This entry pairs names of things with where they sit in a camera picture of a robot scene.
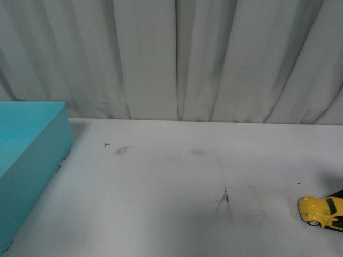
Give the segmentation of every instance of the scratch mark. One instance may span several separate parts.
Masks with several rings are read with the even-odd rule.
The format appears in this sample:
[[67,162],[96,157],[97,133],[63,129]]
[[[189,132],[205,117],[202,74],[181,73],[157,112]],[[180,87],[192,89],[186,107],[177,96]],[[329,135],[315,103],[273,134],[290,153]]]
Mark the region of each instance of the scratch mark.
[[264,222],[264,220],[267,218],[267,213],[265,213],[264,211],[260,210],[261,213],[263,213],[264,215],[264,219],[259,223],[259,225],[261,226],[262,223]]
[[62,158],[63,160],[65,160],[65,159],[68,157],[68,155],[69,155],[69,153],[70,153],[70,150],[71,150],[71,149],[69,149],[69,151],[67,152],[67,154]]
[[10,244],[8,245],[8,247],[5,249],[5,250],[3,250],[3,253],[4,252],[7,252],[8,251],[8,249],[11,247],[11,245],[13,244],[13,241],[12,242],[10,242]]
[[228,193],[227,193],[226,187],[225,187],[224,194],[223,194],[222,198],[220,199],[220,201],[219,201],[219,202],[216,201],[216,202],[218,202],[217,207],[216,207],[216,209],[215,209],[215,215],[216,215],[216,216],[217,216],[217,214],[218,214],[218,210],[219,210],[220,204],[221,204],[222,202],[225,202],[225,201],[227,202],[227,204],[229,204],[229,195],[228,195]]
[[121,155],[121,154],[126,153],[128,148],[129,148],[128,146],[120,148],[118,151],[116,151],[116,155]]
[[59,169],[61,168],[60,165],[57,166],[56,173],[58,173]]

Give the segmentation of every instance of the white table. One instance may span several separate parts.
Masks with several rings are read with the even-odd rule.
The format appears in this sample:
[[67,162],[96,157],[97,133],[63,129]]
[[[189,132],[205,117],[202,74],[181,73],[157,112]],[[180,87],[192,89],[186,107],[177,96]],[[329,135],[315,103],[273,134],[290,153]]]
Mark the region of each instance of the white table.
[[3,257],[343,256],[343,233],[297,212],[343,189],[342,126],[70,123],[71,152]]

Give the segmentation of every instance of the curtain fold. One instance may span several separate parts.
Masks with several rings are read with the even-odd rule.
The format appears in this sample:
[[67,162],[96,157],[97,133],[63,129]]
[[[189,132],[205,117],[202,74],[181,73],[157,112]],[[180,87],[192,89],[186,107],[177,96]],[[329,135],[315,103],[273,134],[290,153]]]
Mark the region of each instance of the curtain fold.
[[343,125],[340,0],[0,0],[0,101]]

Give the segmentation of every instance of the scuff mark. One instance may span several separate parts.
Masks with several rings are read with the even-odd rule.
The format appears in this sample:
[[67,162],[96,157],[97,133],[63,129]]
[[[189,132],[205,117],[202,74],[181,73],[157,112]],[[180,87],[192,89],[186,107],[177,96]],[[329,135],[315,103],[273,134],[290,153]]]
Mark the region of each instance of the scuff mark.
[[202,155],[206,155],[207,152],[203,151],[203,150],[197,150],[197,149],[193,149],[192,150],[193,155],[198,155],[198,156],[202,156]]
[[116,155],[121,155],[121,154],[126,153],[128,148],[129,148],[128,146],[120,148],[118,151],[116,151]]
[[262,210],[247,210],[244,217],[250,226],[261,226],[267,218],[267,213]]
[[178,167],[184,167],[188,165],[186,160],[184,159],[183,155],[180,153],[164,153],[165,157],[167,158],[168,162],[172,165],[178,166]]

